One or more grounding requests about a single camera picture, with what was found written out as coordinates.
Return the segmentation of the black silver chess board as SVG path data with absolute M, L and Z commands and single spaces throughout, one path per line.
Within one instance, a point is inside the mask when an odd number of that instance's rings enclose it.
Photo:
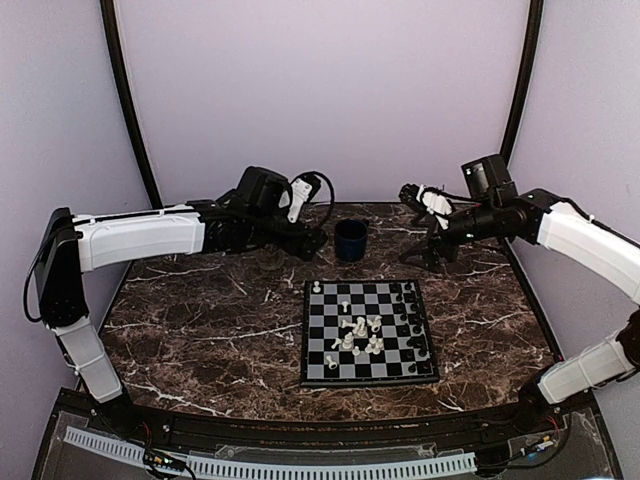
M 318 281 L 322 291 L 312 292 Z M 440 373 L 416 280 L 308 281 L 301 385 L 309 388 L 433 384 Z M 347 313 L 341 302 L 349 301 Z M 337 362 L 328 368 L 325 357 Z

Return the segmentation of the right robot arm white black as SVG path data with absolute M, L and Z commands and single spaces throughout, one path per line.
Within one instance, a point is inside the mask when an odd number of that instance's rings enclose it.
M 524 280 L 541 300 L 555 337 L 583 327 L 571 355 L 557 358 L 519 389 L 510 424 L 534 432 L 569 399 L 639 372 L 639 244 L 543 188 L 519 192 L 506 161 L 491 155 L 461 167 L 468 193 L 407 183 L 400 201 L 426 225 L 401 262 L 439 272 L 462 245 L 519 240 Z M 578 349 L 578 340 L 585 343 Z

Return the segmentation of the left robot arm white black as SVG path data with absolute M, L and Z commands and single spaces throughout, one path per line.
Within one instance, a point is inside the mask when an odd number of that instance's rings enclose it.
M 322 218 L 300 219 L 303 207 L 331 181 L 307 171 L 294 179 L 249 166 L 221 197 L 113 215 L 50 216 L 24 286 L 37 290 L 38 312 L 25 317 L 55 335 L 68 366 L 84 384 L 96 413 L 120 436 L 142 419 L 90 318 L 83 276 L 98 269 L 166 255 L 243 254 L 275 246 L 303 261 L 326 243 Z

